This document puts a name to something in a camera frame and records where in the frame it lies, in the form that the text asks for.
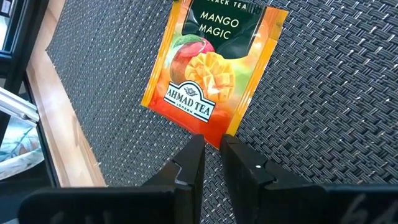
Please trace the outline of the black aluminium rig frame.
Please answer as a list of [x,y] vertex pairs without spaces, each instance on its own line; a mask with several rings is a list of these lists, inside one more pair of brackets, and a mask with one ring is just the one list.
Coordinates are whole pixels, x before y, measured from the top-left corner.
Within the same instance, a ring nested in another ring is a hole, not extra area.
[[[0,77],[5,78],[5,89],[17,94],[22,82],[27,82],[26,68],[39,34],[49,0],[16,0],[11,27],[7,29],[5,46],[0,50]],[[0,111],[0,144],[4,138],[10,116]],[[45,140],[44,127],[39,121],[39,139],[44,144],[44,161],[52,187],[60,187],[55,165],[50,160],[50,150]]]

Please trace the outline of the silver aluminium extrusion bar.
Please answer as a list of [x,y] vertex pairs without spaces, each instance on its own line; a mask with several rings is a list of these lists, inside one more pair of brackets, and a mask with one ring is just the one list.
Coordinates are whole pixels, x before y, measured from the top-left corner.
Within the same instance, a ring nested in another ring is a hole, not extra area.
[[30,126],[36,126],[40,120],[37,107],[0,87],[0,111],[17,118]]

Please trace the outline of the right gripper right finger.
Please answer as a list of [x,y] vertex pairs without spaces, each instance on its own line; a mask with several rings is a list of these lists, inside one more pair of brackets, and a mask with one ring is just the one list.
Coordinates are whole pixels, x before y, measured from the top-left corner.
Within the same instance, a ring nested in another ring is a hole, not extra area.
[[220,152],[237,224],[398,224],[398,185],[315,184],[229,134]]

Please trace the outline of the mango tea packet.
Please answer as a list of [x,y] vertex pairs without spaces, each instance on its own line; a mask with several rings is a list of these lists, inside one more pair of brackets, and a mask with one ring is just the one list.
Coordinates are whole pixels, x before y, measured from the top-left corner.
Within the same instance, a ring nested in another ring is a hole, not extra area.
[[245,0],[174,0],[142,105],[219,147],[238,130],[287,14]]

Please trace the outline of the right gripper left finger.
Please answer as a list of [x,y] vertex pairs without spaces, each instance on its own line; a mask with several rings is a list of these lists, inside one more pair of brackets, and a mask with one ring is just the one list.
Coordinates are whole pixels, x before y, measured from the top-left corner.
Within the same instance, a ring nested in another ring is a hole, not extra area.
[[40,189],[25,198],[19,224],[199,224],[205,141],[194,135],[139,187]]

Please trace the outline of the grey woven placemat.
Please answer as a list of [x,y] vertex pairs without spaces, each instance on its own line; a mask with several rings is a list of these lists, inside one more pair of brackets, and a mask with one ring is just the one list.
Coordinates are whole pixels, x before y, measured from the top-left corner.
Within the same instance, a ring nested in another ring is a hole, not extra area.
[[[107,184],[190,134],[140,105],[174,0],[66,0],[47,52]],[[398,187],[398,0],[245,0],[288,11],[238,138],[312,182]]]

